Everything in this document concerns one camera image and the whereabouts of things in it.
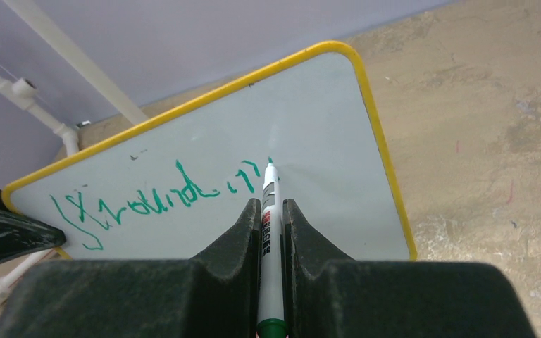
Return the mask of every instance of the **green handwriting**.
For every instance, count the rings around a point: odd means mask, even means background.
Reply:
[[[248,160],[243,160],[243,164],[251,166],[251,170],[254,171],[256,177],[260,177],[260,171],[258,166]],[[177,160],[175,162],[175,168],[182,175],[185,186],[181,189],[167,189],[167,192],[171,194],[159,194],[157,189],[153,188],[150,192],[144,192],[140,189],[136,190],[137,198],[132,200],[127,200],[123,206],[119,208],[111,207],[103,199],[98,199],[98,205],[96,206],[97,212],[99,213],[101,219],[96,217],[96,214],[91,212],[93,210],[89,206],[86,206],[84,203],[84,196],[82,192],[76,192],[76,196],[65,195],[64,201],[68,202],[68,206],[73,207],[73,211],[64,213],[59,201],[53,196],[50,195],[55,208],[57,209],[61,218],[66,221],[69,225],[74,227],[76,230],[87,235],[89,240],[92,243],[90,245],[82,243],[86,250],[104,250],[104,246],[101,243],[100,238],[98,238],[91,230],[94,225],[98,225],[101,229],[109,231],[113,228],[114,225],[122,225],[122,218],[126,215],[160,215],[162,213],[167,213],[170,211],[170,208],[174,208],[175,204],[173,203],[173,198],[177,197],[181,201],[183,206],[190,208],[192,204],[197,202],[199,199],[212,199],[217,196],[220,196],[220,191],[217,189],[211,189],[209,192],[205,192],[199,185],[197,185],[192,178],[186,173],[186,170],[183,167],[183,164]],[[246,171],[239,169],[235,177],[241,177],[251,194],[254,193],[254,186],[252,185],[249,176]],[[236,194],[237,189],[235,189],[229,181],[227,181],[227,189],[231,194]]]

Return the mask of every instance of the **red mark on floor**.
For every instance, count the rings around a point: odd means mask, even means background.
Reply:
[[[513,201],[513,185],[514,182],[511,180],[511,189],[509,190],[509,199],[507,200],[507,204],[510,204]]]

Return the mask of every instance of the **floor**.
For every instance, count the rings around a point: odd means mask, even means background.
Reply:
[[[541,1],[466,1],[345,41],[366,64],[419,258],[497,266],[541,337]],[[81,146],[128,127],[85,127]]]

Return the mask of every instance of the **whiteboard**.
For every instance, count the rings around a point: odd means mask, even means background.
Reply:
[[[6,205],[62,229],[71,258],[189,258],[260,199],[284,199],[346,254],[416,252],[357,53],[323,42],[7,186]]]

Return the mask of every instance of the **yellow whiteboard frame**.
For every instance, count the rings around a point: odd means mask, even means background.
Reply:
[[[418,255],[416,251],[416,244],[413,241],[413,235],[411,232],[411,228],[409,227],[409,221],[405,212],[403,198],[399,190],[399,185],[397,184],[397,178],[395,177],[395,169],[393,167],[391,157],[387,149],[387,141],[385,139],[385,134],[383,133],[383,128],[381,127],[380,121],[378,119],[378,112],[376,110],[374,97],[372,96],[372,91],[370,89],[370,82],[368,81],[368,77],[366,75],[366,69],[364,68],[364,64],[360,55],[349,45],[338,41],[326,41],[310,46],[303,51],[299,51],[282,60],[267,65],[266,67],[256,70],[237,80],[229,82],[207,94],[188,101],[181,106],[175,107],[169,111],[166,111],[165,113],[162,113],[161,115],[151,118],[146,122],[135,125],[134,127],[131,127],[126,131],[120,132],[113,137],[94,144],[78,152],[77,154],[64,158],[59,162],[55,162],[45,168],[29,174],[28,176],[20,178],[19,180],[16,180],[5,187],[5,189],[1,193],[1,198],[3,199],[3,202],[5,203],[7,208],[9,208],[9,210],[13,211],[14,213],[21,214],[21,212],[17,210],[17,208],[15,208],[15,206],[11,203],[11,194],[15,190],[25,187],[26,185],[36,182],[53,173],[56,173],[74,163],[80,162],[81,160],[100,153],[101,151],[107,150],[117,144],[120,144],[121,142],[127,141],[137,135],[142,134],[143,132],[154,129],[155,127],[167,123],[174,118],[178,118],[191,111],[194,111],[202,106],[205,106],[206,104],[209,104],[244,87],[247,87],[252,83],[264,80],[267,77],[270,77],[285,69],[298,65],[320,54],[331,52],[339,53],[347,57],[354,66],[354,71],[356,73],[360,92],[362,94],[364,104],[366,105],[368,118],[370,119],[372,131],[374,132],[374,137],[376,139],[376,144],[378,145],[380,157],[383,160],[383,166],[387,174],[387,180],[393,194],[395,206],[397,207],[399,220],[402,224],[403,233],[409,250],[409,258],[410,260],[414,261],[416,260]],[[63,257],[71,259],[71,257],[63,251],[63,249],[57,248],[56,250]]]

